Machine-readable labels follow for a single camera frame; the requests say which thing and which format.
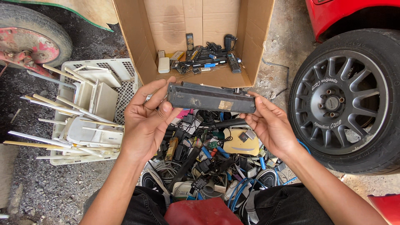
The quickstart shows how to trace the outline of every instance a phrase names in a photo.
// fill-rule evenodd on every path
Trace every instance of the white plastic crate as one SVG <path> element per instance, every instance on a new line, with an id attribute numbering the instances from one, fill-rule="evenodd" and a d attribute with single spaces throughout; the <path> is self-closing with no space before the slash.
<path id="1" fill-rule="evenodd" d="M 120 125 L 125 124 L 124 120 L 124 111 L 133 95 L 136 93 L 137 89 L 140 87 L 140 82 L 138 82 L 138 77 L 135 73 L 135 70 L 132 65 L 132 61 L 130 58 L 117 58 L 117 59 L 101 59 L 101 60 L 85 60 L 85 61 L 71 61 L 65 62 L 62 64 L 61 71 L 65 72 L 65 68 L 68 67 L 72 70 L 77 69 L 83 65 L 87 66 L 98 66 L 102 68 L 110 69 L 114 75 L 121 81 L 121 87 L 113 88 L 118 92 L 117 106 L 114 115 L 114 122 Z M 76 81 L 65 77 L 63 75 L 60 76 L 60 81 L 72 84 Z M 65 86 L 60 85 L 58 88 L 58 95 L 64 97 L 70 101 L 73 101 L 74 90 Z M 60 104 L 65 104 L 59 100 L 56 102 Z M 54 116 L 54 120 L 56 121 L 64 121 L 69 116 L 61 115 L 56 111 Z M 53 134 L 52 138 L 58 137 L 65 125 L 54 124 L 53 126 Z M 50 156 L 61 155 L 60 151 L 50 151 Z M 94 155 L 88 155 L 79 157 L 77 159 L 51 159 L 50 163 L 52 165 L 65 165 L 65 164 L 75 164 L 75 163 L 86 163 L 93 161 L 104 161 L 116 159 L 119 153 L 114 153 L 110 155 L 103 155 L 103 157 L 98 157 Z"/>

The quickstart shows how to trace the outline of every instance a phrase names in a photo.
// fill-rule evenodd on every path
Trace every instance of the sneaker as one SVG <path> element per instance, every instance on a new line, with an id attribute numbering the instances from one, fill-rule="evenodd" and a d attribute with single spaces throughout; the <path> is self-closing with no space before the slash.
<path id="1" fill-rule="evenodd" d="M 273 169 L 265 169 L 261 170 L 257 176 L 256 179 L 260 181 L 266 188 L 270 188 L 273 186 L 276 186 L 278 181 L 276 177 L 276 172 Z M 264 187 L 261 186 L 259 182 L 256 182 L 253 187 L 254 190 L 263 190 Z"/>
<path id="2" fill-rule="evenodd" d="M 152 169 L 147 169 L 142 174 L 142 177 L 140 178 L 140 186 L 153 189 L 159 192 L 160 194 L 164 193 L 168 194 L 168 190 L 162 184 L 161 178 Z"/>

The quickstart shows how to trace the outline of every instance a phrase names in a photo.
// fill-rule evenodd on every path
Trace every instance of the right hand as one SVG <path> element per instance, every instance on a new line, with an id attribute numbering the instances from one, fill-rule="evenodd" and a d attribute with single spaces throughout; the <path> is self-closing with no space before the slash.
<path id="1" fill-rule="evenodd" d="M 241 113 L 239 117 L 256 132 L 268 151 L 285 160 L 290 151 L 300 145 L 285 111 L 257 93 L 248 93 L 256 97 L 256 111 L 252 114 Z"/>

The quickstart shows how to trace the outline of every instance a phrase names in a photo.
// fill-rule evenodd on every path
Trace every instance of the lug nut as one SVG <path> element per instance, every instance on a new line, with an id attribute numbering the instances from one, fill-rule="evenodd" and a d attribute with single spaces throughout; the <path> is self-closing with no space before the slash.
<path id="1" fill-rule="evenodd" d="M 330 113 L 330 117 L 332 117 L 332 118 L 339 117 L 339 113 L 338 112 L 331 112 Z"/>
<path id="2" fill-rule="evenodd" d="M 331 90 L 331 89 L 328 89 L 326 91 L 327 94 L 335 94 L 335 92 L 336 92 L 335 90 Z"/>

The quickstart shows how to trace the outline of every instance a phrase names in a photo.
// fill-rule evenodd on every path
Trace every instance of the cardboard box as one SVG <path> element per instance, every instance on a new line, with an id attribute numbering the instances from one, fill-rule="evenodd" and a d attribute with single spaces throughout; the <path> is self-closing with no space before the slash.
<path id="1" fill-rule="evenodd" d="M 170 76 L 230 88 L 255 84 L 274 0 L 113 0 L 113 5 L 142 84 Z M 186 51 L 186 33 L 193 33 L 195 45 L 214 42 L 222 47 L 223 37 L 234 35 L 242 73 L 233 74 L 228 64 L 198 75 L 158 73 L 157 51 Z"/>

